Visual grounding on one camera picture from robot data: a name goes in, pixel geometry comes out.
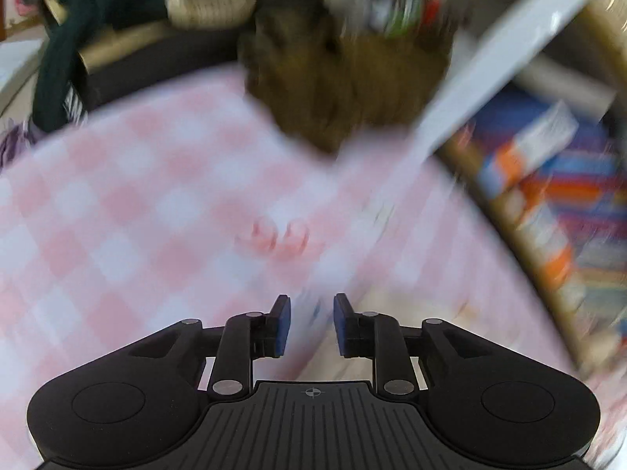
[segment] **pink checkered tablecloth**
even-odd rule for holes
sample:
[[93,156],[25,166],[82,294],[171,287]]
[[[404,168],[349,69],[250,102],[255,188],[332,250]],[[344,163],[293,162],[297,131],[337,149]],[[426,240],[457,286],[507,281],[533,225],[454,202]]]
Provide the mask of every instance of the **pink checkered tablecloth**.
[[25,414],[45,381],[282,293],[286,355],[256,363],[256,378],[298,375],[333,294],[371,285],[469,303],[527,355],[569,368],[515,260],[436,160],[406,157],[402,139],[316,157],[243,92],[236,69],[147,90],[0,177],[0,468],[39,462]]

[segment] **circular pad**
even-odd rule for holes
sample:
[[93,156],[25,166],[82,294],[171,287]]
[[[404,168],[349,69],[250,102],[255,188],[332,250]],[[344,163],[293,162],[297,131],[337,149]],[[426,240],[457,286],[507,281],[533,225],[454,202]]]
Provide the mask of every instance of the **circular pad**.
[[117,356],[46,383],[26,417],[45,459],[119,468],[172,447],[199,415],[198,391],[174,367],[158,358]]
[[540,363],[504,356],[456,362],[429,389],[427,414],[440,436],[496,466],[554,466],[585,451],[600,420],[590,390]]
[[74,413],[94,424],[126,421],[143,408],[146,396],[127,383],[110,381],[81,390],[72,401]]
[[550,392],[526,381],[504,381],[492,385],[484,391],[481,403],[493,416],[509,422],[541,421],[555,406]]

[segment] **ridged black plate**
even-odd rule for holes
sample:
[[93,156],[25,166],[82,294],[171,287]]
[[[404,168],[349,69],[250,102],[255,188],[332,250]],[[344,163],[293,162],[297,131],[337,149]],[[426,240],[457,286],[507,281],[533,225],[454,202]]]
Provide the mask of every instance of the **ridged black plate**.
[[[134,470],[484,470],[449,449],[406,403],[365,382],[261,382],[242,401],[211,407],[198,430]],[[554,470],[584,470],[573,459]],[[54,463],[42,470],[65,470]]]

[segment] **green rope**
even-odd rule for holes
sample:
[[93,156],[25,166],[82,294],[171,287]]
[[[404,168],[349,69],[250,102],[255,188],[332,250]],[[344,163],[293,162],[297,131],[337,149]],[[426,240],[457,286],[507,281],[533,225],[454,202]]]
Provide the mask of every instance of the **green rope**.
[[65,124],[63,102],[78,50],[105,25],[116,29],[167,17],[164,0],[59,0],[67,19],[51,32],[33,99],[33,122],[46,133]]

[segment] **purple fabric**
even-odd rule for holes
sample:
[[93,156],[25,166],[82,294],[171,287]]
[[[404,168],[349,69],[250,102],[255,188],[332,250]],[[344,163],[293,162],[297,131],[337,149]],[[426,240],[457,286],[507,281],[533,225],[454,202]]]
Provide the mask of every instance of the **purple fabric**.
[[30,119],[18,124],[9,120],[7,127],[9,131],[0,141],[0,174],[44,135]]

